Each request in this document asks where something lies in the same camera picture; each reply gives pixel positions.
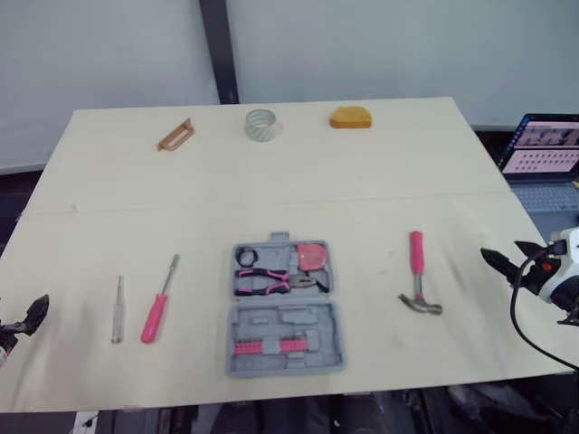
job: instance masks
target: copper bracket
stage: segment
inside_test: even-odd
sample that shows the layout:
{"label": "copper bracket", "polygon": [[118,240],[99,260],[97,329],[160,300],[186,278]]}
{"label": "copper bracket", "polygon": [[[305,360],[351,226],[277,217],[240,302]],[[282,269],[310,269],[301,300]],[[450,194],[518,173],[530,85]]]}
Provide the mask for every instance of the copper bracket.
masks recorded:
{"label": "copper bracket", "polygon": [[157,150],[161,151],[165,149],[166,151],[175,151],[190,136],[192,136],[194,132],[195,130],[191,125],[191,118],[187,118],[180,126],[171,131],[163,140],[159,142],[157,145]]}

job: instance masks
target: pink hammer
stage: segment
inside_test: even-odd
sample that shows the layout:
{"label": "pink hammer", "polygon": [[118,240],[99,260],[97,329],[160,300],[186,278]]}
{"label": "pink hammer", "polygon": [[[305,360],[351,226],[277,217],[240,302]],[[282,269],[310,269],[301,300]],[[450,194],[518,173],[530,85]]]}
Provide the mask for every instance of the pink hammer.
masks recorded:
{"label": "pink hammer", "polygon": [[414,298],[400,294],[400,298],[410,309],[416,312],[440,315],[441,305],[431,305],[424,301],[422,294],[422,274],[424,273],[424,252],[422,251],[422,232],[410,233],[410,265],[414,274]]}

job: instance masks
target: black pole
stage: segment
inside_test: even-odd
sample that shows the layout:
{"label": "black pole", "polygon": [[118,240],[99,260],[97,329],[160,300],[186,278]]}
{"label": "black pole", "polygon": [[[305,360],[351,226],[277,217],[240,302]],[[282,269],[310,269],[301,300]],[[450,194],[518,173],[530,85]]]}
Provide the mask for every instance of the black pole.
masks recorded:
{"label": "black pole", "polygon": [[199,5],[219,101],[222,104],[239,104],[227,0],[199,0]]}

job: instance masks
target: screwdriver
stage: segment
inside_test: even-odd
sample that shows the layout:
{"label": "screwdriver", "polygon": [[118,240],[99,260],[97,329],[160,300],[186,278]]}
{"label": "screwdriver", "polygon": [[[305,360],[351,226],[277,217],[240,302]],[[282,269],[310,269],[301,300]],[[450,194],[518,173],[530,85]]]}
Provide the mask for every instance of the screwdriver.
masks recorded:
{"label": "screwdriver", "polygon": [[119,284],[117,285],[117,301],[112,314],[112,338],[113,344],[119,344],[123,340],[124,322],[125,322],[125,302],[123,300],[124,278],[119,276]]}
{"label": "screwdriver", "polygon": [[173,273],[179,263],[179,255],[175,255],[171,261],[171,267],[169,268],[169,273],[166,275],[165,285],[160,294],[155,296],[155,302],[148,312],[147,322],[143,328],[143,333],[141,333],[141,342],[145,344],[150,344],[157,337],[157,330],[161,324],[161,318],[163,317],[163,311],[165,310],[165,303],[168,299],[166,291],[169,288]]}

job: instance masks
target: pliers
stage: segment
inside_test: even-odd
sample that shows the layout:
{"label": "pliers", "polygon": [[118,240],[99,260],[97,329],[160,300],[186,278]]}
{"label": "pliers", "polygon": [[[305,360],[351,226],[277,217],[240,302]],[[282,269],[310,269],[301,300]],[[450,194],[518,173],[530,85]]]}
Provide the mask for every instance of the pliers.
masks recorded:
{"label": "pliers", "polygon": [[252,276],[262,276],[265,278],[275,278],[280,283],[270,285],[266,288],[237,288],[235,295],[238,297],[247,296],[267,296],[268,294],[287,294],[292,288],[307,288],[317,285],[317,281],[310,276],[302,274],[289,274],[285,269],[238,269],[235,271],[236,278],[250,278]]}

